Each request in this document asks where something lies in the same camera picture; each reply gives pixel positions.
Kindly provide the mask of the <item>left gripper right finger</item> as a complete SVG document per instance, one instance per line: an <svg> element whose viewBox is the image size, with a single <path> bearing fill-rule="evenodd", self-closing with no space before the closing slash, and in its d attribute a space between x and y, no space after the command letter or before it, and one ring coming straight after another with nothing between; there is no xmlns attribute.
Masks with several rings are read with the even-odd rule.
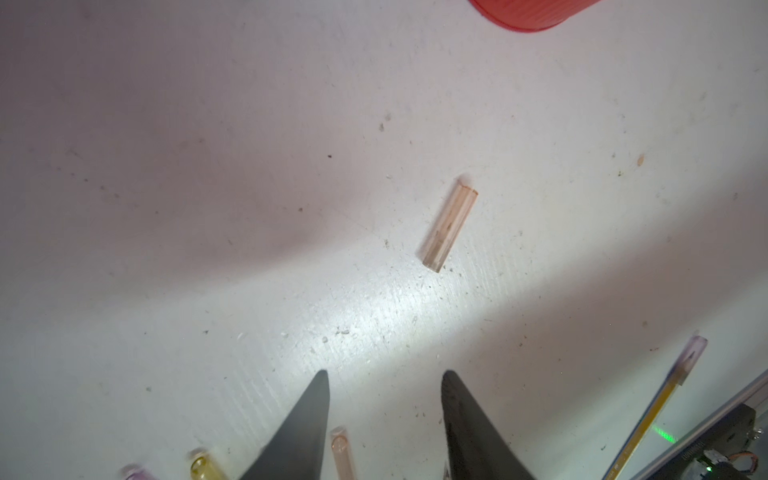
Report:
<svg viewBox="0 0 768 480"><path fill-rule="evenodd" d="M453 370L443 374L441 404L451 479L534 479Z"/></svg>

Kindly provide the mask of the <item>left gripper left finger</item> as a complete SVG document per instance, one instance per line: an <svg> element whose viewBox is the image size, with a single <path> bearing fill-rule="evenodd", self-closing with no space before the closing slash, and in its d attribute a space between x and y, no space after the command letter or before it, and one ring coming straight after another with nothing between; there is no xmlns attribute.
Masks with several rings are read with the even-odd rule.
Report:
<svg viewBox="0 0 768 480"><path fill-rule="evenodd" d="M320 479L329 406L328 372L320 370L241 479Z"/></svg>

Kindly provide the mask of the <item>clear orange pencil cap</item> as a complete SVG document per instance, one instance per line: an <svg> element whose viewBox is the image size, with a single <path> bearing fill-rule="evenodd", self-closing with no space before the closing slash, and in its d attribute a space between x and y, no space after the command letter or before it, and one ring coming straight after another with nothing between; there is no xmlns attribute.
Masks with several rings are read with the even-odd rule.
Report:
<svg viewBox="0 0 768 480"><path fill-rule="evenodd" d="M339 426L331 431L331 451L333 454L338 478L340 480L356 480L354 462L351 455L351 445L345 427Z"/></svg>

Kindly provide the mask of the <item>clear yellow pencil cap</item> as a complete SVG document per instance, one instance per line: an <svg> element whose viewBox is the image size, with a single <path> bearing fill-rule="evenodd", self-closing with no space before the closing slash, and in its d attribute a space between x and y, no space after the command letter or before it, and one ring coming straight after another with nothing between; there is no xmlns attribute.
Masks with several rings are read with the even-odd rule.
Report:
<svg viewBox="0 0 768 480"><path fill-rule="evenodd" d="M189 475L191 480L227 480L227 476L207 453L198 453L193 456Z"/></svg>

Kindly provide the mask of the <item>yellow black capped pencil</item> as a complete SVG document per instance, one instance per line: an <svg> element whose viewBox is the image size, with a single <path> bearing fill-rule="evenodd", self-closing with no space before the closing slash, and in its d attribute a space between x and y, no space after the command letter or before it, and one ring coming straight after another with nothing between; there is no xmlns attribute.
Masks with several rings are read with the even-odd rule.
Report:
<svg viewBox="0 0 768 480"><path fill-rule="evenodd" d="M690 375L707 345L708 340L700 335L694 335L690 338L628 439L614 458L611 466L602 477L603 480L615 480L620 476L672 395Z"/></svg>

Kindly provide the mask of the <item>clear pink pencil cap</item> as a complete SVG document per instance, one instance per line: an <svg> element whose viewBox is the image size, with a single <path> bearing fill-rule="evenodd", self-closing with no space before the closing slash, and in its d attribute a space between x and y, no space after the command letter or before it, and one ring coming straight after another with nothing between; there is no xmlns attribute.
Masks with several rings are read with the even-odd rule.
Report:
<svg viewBox="0 0 768 480"><path fill-rule="evenodd" d="M155 477L144 467L129 465L122 470L123 480L155 480Z"/></svg>

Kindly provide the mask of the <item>clear peach pencil cap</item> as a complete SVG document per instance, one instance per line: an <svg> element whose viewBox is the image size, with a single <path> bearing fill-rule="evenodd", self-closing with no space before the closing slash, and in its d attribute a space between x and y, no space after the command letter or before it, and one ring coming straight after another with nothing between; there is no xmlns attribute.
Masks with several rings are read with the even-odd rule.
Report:
<svg viewBox="0 0 768 480"><path fill-rule="evenodd" d="M445 201L421 248L422 264L439 273L477 200L478 192L458 180Z"/></svg>

